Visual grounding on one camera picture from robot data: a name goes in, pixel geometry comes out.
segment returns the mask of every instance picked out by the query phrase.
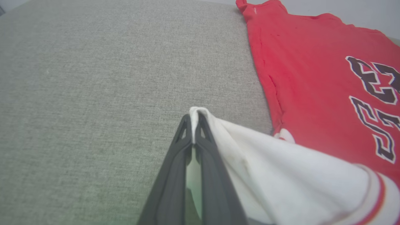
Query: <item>red fabric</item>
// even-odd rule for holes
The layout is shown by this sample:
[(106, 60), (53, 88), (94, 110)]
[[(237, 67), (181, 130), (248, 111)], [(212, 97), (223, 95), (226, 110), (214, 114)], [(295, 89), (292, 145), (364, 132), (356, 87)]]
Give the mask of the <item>red fabric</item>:
[(285, 128), (297, 144), (368, 166), (400, 187), (400, 48), (331, 14), (291, 15), (278, 0), (236, 4), (275, 133)]

